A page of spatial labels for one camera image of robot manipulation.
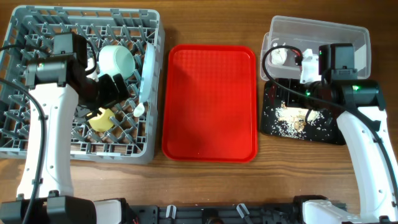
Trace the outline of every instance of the red plastic tray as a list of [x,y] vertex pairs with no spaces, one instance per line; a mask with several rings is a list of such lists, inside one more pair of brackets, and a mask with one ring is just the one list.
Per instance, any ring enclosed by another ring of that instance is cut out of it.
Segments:
[[256,56],[247,47],[178,45],[169,54],[162,149],[178,161],[257,154]]

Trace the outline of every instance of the gray dish rack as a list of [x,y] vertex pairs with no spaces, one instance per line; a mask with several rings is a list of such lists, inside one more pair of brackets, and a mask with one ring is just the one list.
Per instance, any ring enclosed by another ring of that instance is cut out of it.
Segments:
[[[123,45],[133,54],[137,70],[126,80],[132,97],[118,103],[111,118],[114,127],[97,133],[88,123],[73,120],[71,159],[147,164],[154,158],[157,125],[157,90],[162,69],[165,32],[159,13],[150,9],[110,9],[93,7],[19,6],[12,13],[4,46],[27,44],[52,52],[53,36],[75,32],[90,41],[88,56],[106,45]],[[138,104],[142,59],[146,43],[156,51],[154,78],[147,112],[140,118],[132,115]],[[23,71],[27,62],[44,57],[41,52],[9,49],[0,53],[2,77],[24,86]],[[25,159],[29,136],[29,101],[19,91],[2,86],[0,91],[0,157]]]

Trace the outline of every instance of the transparent plastic bin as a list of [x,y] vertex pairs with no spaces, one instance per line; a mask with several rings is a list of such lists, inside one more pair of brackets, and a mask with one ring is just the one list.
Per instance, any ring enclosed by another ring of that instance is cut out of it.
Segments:
[[[264,36],[261,49],[262,56],[274,44],[291,45],[301,51],[312,49],[318,52],[318,48],[325,44],[352,43],[355,50],[355,68],[358,69],[358,78],[366,79],[371,72],[371,42],[367,28],[337,24],[333,22],[315,21],[286,16],[274,16],[271,22],[269,36]],[[271,55],[266,62],[267,71],[274,78],[300,79],[300,69],[295,65],[294,53],[287,52],[287,59],[283,65],[271,63]],[[268,80],[262,70],[261,78]]]
[[[146,43],[155,47],[154,74],[147,112],[140,118],[132,115],[139,101],[137,79],[127,79],[131,97],[113,108],[114,126],[99,133],[87,122],[72,122],[71,159],[124,164],[147,164],[154,158],[157,127],[157,91],[163,63],[165,32],[159,13],[150,9],[115,9],[97,7],[18,6],[11,15],[3,45],[27,44],[53,49],[53,37],[75,32],[93,44],[88,57],[107,45],[128,48],[142,74]],[[30,59],[43,57],[34,50],[9,49],[0,52],[0,72],[6,80],[24,86],[24,70]],[[0,91],[0,157],[25,159],[29,137],[28,99],[19,91],[2,86]]]

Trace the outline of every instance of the yellow sponge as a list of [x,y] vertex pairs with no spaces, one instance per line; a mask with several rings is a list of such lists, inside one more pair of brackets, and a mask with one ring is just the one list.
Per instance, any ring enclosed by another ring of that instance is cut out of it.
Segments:
[[99,132],[105,132],[113,127],[110,117],[114,117],[114,113],[110,109],[99,109],[102,114],[88,120],[90,126]]

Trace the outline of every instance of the table top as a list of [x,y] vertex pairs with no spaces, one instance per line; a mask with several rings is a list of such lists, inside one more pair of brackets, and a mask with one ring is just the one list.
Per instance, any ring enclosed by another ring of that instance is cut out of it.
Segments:
[[[392,145],[398,149],[398,17],[395,1],[115,1],[33,0],[31,4],[155,9],[166,40],[159,83],[155,159],[149,165],[71,161],[75,196],[90,200],[124,197],[132,205],[232,205],[291,202],[295,195],[319,194],[359,212],[359,194],[346,146],[258,134],[257,157],[248,164],[177,162],[161,150],[167,55],[177,44],[230,44],[250,47],[257,57],[273,16],[292,16],[369,29],[371,78],[380,82],[387,103]],[[12,10],[23,0],[0,0],[0,39]],[[257,75],[258,110],[265,82]],[[0,160],[0,202],[14,200],[24,160]]]

